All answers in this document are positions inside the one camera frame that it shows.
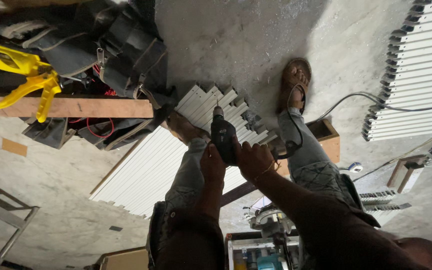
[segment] concrete floor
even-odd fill
[[[271,128],[277,126],[274,110],[280,73],[291,58],[306,57],[312,65],[312,83],[305,117],[311,121],[351,92],[379,91],[388,35],[401,27],[411,2],[159,0],[156,22],[170,52],[168,83],[182,92],[195,80],[214,81],[222,87],[232,84]],[[369,104],[353,98],[329,117],[341,136],[340,167],[360,162],[363,172],[369,172],[432,137],[364,141],[360,131]],[[21,135],[25,127],[19,119],[0,118],[0,188],[41,207],[9,252],[9,261],[33,269],[67,265],[81,269],[102,253],[145,244],[149,221],[87,199],[130,145],[102,152],[73,138],[55,150]],[[2,138],[27,145],[27,157],[1,150]],[[432,141],[413,153],[424,153],[430,146]],[[383,188],[392,168],[358,180],[359,192]],[[243,206],[259,197],[256,191],[223,207],[223,233],[248,231]],[[399,199],[413,206],[384,229],[432,240],[432,168],[426,168],[411,193]],[[108,230],[111,225],[123,230]],[[0,248],[13,231],[0,224]]]

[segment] tool bag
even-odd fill
[[[59,149],[70,130],[75,130],[99,149],[112,150],[153,132],[177,103],[174,89],[166,87],[168,52],[154,15],[154,0],[130,0],[123,5],[93,0],[0,12],[0,45],[39,55],[61,77],[92,68],[98,61],[97,49],[103,48],[101,81],[120,97],[148,99],[154,109],[152,119],[117,118],[112,119],[113,125],[105,118],[92,118],[89,125],[51,118],[31,123],[24,134]],[[141,74],[144,88],[136,90]]]

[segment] person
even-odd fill
[[[296,225],[299,269],[432,269],[430,244],[409,245],[408,251],[375,229],[380,226],[362,211],[351,180],[339,174],[304,124],[310,80],[311,68],[303,58],[292,60],[283,71],[276,111],[281,138],[299,144],[295,124],[303,137],[302,148],[288,158],[291,181],[276,172],[267,145],[241,145],[233,138],[243,177]],[[154,206],[146,247],[150,268],[224,269],[218,222],[226,165],[214,144],[208,144],[206,131],[177,113],[167,125],[188,151],[165,201]]]

